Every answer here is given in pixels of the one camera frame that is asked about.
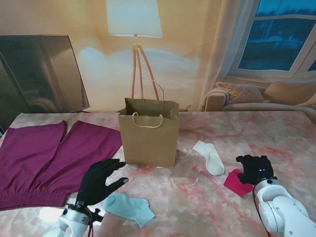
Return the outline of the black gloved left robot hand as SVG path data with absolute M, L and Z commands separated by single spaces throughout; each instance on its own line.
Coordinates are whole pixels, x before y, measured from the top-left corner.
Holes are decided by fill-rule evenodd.
M 125 165 L 119 159 L 106 159 L 92 164 L 82 178 L 76 205 L 83 208 L 95 205 L 126 184 L 128 178 L 122 177 L 106 185 L 107 178 Z

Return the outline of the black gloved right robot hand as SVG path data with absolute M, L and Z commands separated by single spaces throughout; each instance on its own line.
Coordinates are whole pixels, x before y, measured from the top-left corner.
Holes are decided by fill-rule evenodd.
M 274 177 L 274 171 L 267 156 L 238 156 L 236 162 L 240 162 L 243 167 L 243 173 L 237 175 L 242 184 L 256 186 L 261 181 Z

